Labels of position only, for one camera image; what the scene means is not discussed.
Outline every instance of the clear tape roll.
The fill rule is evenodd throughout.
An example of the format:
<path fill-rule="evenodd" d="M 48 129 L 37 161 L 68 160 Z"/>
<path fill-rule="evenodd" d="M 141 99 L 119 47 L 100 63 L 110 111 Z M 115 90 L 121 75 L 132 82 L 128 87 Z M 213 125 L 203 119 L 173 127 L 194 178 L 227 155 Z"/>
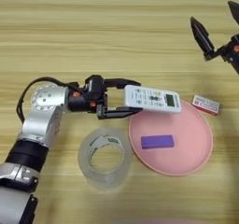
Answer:
<path fill-rule="evenodd" d="M 97 149 L 115 146 L 122 152 L 122 161 L 112 171 L 100 173 L 91 166 L 91 158 Z M 100 128 L 90 133 L 78 150 L 78 164 L 82 173 L 96 188 L 107 189 L 119 185 L 128 173 L 132 156 L 130 141 L 118 129 Z"/>

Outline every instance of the wood grain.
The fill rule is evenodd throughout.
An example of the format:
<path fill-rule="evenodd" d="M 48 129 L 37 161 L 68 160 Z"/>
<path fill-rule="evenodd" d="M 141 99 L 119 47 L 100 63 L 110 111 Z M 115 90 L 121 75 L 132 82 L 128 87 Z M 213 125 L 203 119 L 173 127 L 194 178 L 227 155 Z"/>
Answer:
<path fill-rule="evenodd" d="M 81 83 L 91 74 L 126 77 L 178 91 L 188 101 L 197 93 L 222 103 L 218 117 L 204 115 L 215 147 L 202 170 L 172 178 L 133 156 L 124 186 L 108 193 L 85 180 L 77 166 L 78 147 L 98 127 L 127 133 L 128 120 L 65 116 L 35 194 L 40 201 L 35 223 L 159 223 L 166 218 L 239 223 L 239 78 L 221 59 L 205 63 L 190 30 L 194 16 L 217 46 L 226 43 L 238 31 L 227 1 L 0 0 L 0 161 L 21 127 L 18 97 L 36 77 Z M 121 93 L 110 94 L 111 104 L 120 104 Z"/>

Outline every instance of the purple eraser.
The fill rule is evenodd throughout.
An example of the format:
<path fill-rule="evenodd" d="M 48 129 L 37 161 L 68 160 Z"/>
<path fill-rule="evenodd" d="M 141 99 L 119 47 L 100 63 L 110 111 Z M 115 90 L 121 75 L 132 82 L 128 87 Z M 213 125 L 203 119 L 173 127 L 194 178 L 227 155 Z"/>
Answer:
<path fill-rule="evenodd" d="M 172 135 L 156 135 L 156 136 L 142 136 L 141 145 L 143 149 L 157 148 L 157 147 L 174 147 L 174 139 Z"/>

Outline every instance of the white eraser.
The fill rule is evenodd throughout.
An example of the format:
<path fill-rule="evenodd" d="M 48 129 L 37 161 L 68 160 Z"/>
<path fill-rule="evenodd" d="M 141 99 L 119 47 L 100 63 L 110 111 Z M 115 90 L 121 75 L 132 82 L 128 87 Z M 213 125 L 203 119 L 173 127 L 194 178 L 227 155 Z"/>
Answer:
<path fill-rule="evenodd" d="M 216 116 L 219 112 L 220 103 L 195 94 L 192 100 L 192 105 L 204 112 Z"/>

